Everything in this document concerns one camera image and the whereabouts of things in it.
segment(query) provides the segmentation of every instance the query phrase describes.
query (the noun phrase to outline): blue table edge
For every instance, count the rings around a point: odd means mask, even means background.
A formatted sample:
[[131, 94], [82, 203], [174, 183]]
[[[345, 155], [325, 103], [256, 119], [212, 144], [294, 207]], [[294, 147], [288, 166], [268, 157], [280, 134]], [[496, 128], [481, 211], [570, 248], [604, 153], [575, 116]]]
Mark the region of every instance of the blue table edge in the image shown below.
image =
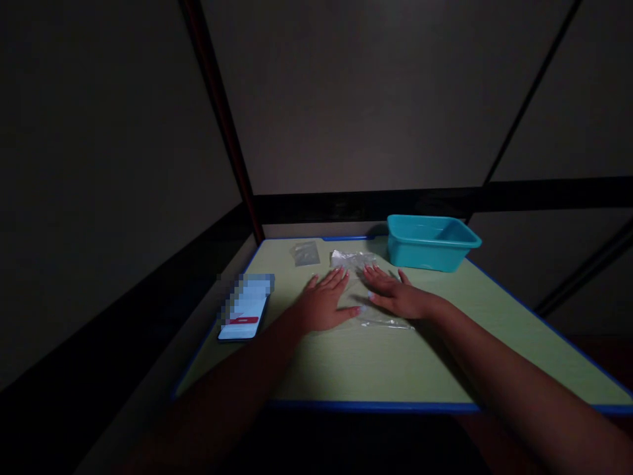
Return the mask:
[[[329, 236], [329, 237], [273, 237], [270, 239], [264, 239], [262, 244], [265, 241], [282, 241], [289, 239], [323, 239], [324, 241], [367, 241], [380, 236], [385, 236], [384, 234], [375, 235], [375, 236]], [[260, 244], [251, 260], [247, 264], [244, 273], [249, 269], [253, 259], [259, 252], [259, 249], [262, 247]], [[596, 363], [593, 359], [591, 359], [584, 351], [578, 348], [575, 344], [569, 341], [563, 334], [561, 334], [558, 330], [556, 330], [552, 325], [550, 325], [546, 320], [542, 319], [536, 313], [534, 313], [526, 304], [524, 304], [521, 300], [515, 297], [512, 292], [508, 291], [503, 285], [499, 284], [490, 274], [488, 274], [485, 270], [475, 264], [473, 261], [466, 257], [466, 260], [470, 262], [473, 266], [475, 266], [479, 271], [481, 271], [487, 278], [492, 280], [496, 285], [498, 285], [504, 292], [506, 292], [510, 297], [516, 300], [523, 308], [529, 311], [534, 317], [538, 318], [541, 322], [545, 324], [547, 328], [552, 330], [559, 338], [561, 338], [565, 343], [571, 346], [577, 353], [579, 353], [583, 358], [585, 358], [589, 363], [595, 366], [603, 375], [608, 377], [617, 387], [622, 389], [632, 400], [633, 393], [625, 387], [620, 381], [615, 379], [612, 375], [607, 373], [607, 371], [602, 368], [598, 363]], [[198, 354], [202, 350], [204, 343], [207, 341], [213, 328], [216, 324], [217, 316], [213, 318], [211, 325], [204, 335], [204, 338], [198, 345], [198, 349], [194, 353], [193, 357], [187, 364], [185, 371], [182, 376], [178, 379], [174, 389], [171, 392], [171, 399], [176, 400], [178, 392], [178, 388], [184, 382], [189, 370], [193, 366]], [[371, 402], [371, 401], [310, 401], [310, 400], [271, 400], [268, 403], [269, 407], [273, 408], [289, 408], [289, 409], [311, 409], [311, 410], [329, 410], [335, 412], [376, 412], [376, 413], [424, 413], [424, 414], [472, 414], [475, 412], [480, 412], [483, 407], [472, 403], [472, 402]], [[592, 404], [591, 407], [596, 409], [601, 414], [605, 414], [608, 416], [621, 416], [621, 415], [633, 415], [633, 404], [628, 405], [610, 405], [610, 404]]]

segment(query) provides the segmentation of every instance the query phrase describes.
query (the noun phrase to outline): forearm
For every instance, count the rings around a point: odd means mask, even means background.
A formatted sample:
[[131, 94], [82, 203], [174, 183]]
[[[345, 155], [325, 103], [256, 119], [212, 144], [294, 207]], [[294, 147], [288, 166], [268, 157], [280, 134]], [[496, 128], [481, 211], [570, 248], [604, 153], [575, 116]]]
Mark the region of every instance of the forearm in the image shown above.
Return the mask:
[[431, 321], [486, 405], [557, 473], [629, 472], [628, 438], [593, 408], [438, 300]]
[[305, 334], [295, 317], [286, 311], [183, 394], [135, 449], [126, 469], [196, 472], [217, 466], [282, 379]]

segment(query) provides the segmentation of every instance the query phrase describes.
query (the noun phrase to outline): clear plastic bag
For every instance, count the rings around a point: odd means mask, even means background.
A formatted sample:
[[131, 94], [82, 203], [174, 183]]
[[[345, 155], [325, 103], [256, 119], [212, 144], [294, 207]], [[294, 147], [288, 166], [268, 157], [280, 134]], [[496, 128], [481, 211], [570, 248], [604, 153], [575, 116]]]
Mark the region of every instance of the clear plastic bag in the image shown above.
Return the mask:
[[290, 253], [295, 258], [295, 267], [321, 264], [316, 241], [298, 243], [290, 249]]
[[363, 272], [366, 265], [373, 266], [376, 255], [373, 253], [343, 253], [341, 251], [332, 252], [332, 267], [343, 267], [350, 272]]
[[356, 319], [363, 327], [389, 327], [393, 329], [412, 330], [413, 327], [405, 320], [386, 313], [369, 301], [367, 283], [363, 276], [365, 265], [373, 266], [378, 261], [373, 253], [343, 253], [332, 252], [332, 267], [343, 267], [349, 270], [349, 284], [343, 295], [342, 304], [354, 306], [363, 304], [361, 313]]
[[356, 317], [363, 327], [389, 327], [404, 330], [414, 330], [405, 319], [389, 315], [371, 305], [364, 305], [360, 314]]

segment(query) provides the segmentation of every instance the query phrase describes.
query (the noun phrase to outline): hand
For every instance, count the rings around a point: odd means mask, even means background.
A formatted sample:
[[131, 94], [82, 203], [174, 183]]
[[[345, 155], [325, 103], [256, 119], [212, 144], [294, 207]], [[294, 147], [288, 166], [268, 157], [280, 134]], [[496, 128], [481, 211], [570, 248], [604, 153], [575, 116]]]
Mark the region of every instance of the hand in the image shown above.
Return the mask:
[[367, 282], [382, 295], [370, 292], [369, 299], [377, 306], [406, 319], [425, 319], [443, 299], [437, 295], [413, 287], [409, 278], [398, 269], [398, 279], [388, 276], [377, 265], [365, 266]]
[[317, 280], [318, 275], [312, 277], [299, 299], [287, 310], [301, 320], [306, 333], [333, 329], [360, 313], [360, 307], [337, 309], [349, 282], [349, 272], [334, 269], [321, 282]]

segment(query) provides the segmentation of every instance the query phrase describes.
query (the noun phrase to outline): person's left hand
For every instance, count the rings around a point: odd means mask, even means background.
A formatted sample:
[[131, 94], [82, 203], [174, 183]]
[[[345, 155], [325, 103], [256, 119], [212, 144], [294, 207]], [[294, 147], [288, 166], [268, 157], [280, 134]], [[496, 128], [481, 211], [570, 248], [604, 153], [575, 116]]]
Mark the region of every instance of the person's left hand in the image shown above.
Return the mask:
[[299, 299], [287, 310], [301, 321], [306, 333], [333, 329], [361, 312], [360, 307], [337, 309], [349, 282], [349, 272], [334, 269], [319, 283], [317, 280], [318, 275], [312, 277]]

